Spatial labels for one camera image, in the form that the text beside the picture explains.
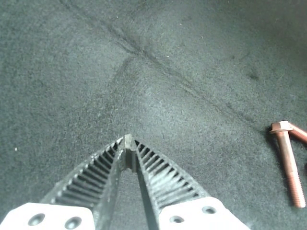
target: dark stain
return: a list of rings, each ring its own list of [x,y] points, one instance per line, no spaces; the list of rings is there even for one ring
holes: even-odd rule
[[[257,73],[257,71],[255,69],[252,69],[249,73],[248,73],[248,77],[251,78],[254,81],[258,81],[259,80],[259,75]]]
[[[191,16],[187,16],[187,17],[182,18],[182,22],[189,22],[191,20],[192,20]]]

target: hex head bolt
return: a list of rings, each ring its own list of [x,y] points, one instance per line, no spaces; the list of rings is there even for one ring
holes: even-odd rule
[[[307,143],[307,132],[293,125],[292,123],[290,123],[290,127],[292,128],[290,134]]]
[[[296,207],[306,207],[302,185],[298,176],[288,131],[293,130],[288,121],[272,123],[271,134],[276,134],[289,182],[293,203]]]

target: bolt threads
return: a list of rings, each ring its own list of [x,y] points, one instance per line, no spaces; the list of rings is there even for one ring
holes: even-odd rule
[[[298,174],[291,174],[287,177],[294,205],[296,207],[306,207],[304,193]]]

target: gray carpet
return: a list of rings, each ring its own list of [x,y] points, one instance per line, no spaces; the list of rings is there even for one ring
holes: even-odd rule
[[[267,128],[307,129],[307,4],[254,2],[2,1],[0,220],[132,133],[251,229],[305,229]],[[131,172],[111,229],[147,229]]]

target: screw hole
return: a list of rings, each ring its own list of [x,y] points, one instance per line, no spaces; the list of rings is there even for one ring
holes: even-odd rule
[[[75,229],[81,224],[81,218],[80,217],[72,217],[69,220],[66,221],[65,223],[65,228],[66,229]]]
[[[29,220],[28,225],[29,226],[38,225],[44,220],[44,218],[45,218],[45,214],[43,213],[36,214]]]
[[[210,206],[205,206],[205,207],[202,208],[202,212],[204,214],[214,214],[214,213],[216,213],[216,209],[213,208],[213,207],[210,207]]]
[[[172,223],[182,223],[184,221],[184,219],[182,217],[179,216],[173,216],[171,217],[171,219],[169,219],[170,222]]]

